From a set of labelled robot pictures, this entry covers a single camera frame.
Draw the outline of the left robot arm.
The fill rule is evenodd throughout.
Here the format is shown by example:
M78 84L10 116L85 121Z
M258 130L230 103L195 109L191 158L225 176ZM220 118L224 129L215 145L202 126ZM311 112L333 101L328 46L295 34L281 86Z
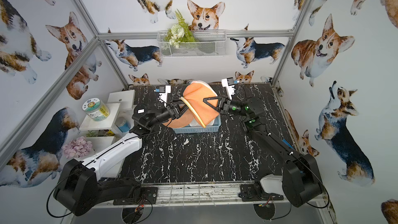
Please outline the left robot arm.
M141 184L132 178L101 181L101 178L130 154L142 148L142 139L151 134L153 127L180 119L190 105L181 98L160 109L139 104L134 108L134 127L107 149L82 161L72 159L64 166L59 182L51 192L59 203L75 216L87 213L99 203L141 198Z

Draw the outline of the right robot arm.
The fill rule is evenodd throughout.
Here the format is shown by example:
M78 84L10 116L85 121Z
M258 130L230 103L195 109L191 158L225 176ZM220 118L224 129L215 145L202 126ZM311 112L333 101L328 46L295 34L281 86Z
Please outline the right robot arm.
M247 135L282 166L281 176L268 175L260 180L266 193L283 195L293 206L300 207L327 192L316 159L296 151L267 126L260 98L251 97L243 102L235 96L216 96L204 98L203 102L220 114L243 116L241 123Z

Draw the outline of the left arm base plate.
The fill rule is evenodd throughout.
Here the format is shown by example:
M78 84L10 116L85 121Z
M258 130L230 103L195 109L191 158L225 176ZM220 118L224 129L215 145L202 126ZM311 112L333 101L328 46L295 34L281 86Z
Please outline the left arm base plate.
M141 187L133 190L133 193L127 198L116 199L113 205L139 205L156 204L158 196L158 187Z

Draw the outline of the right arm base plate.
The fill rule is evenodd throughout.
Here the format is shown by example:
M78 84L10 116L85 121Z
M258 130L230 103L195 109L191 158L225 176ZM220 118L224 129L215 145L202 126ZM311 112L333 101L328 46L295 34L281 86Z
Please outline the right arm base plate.
M282 201L284 199L282 195L266 193L258 183L241 184L239 188L240 192L238 193L238 197L241 198L243 202Z

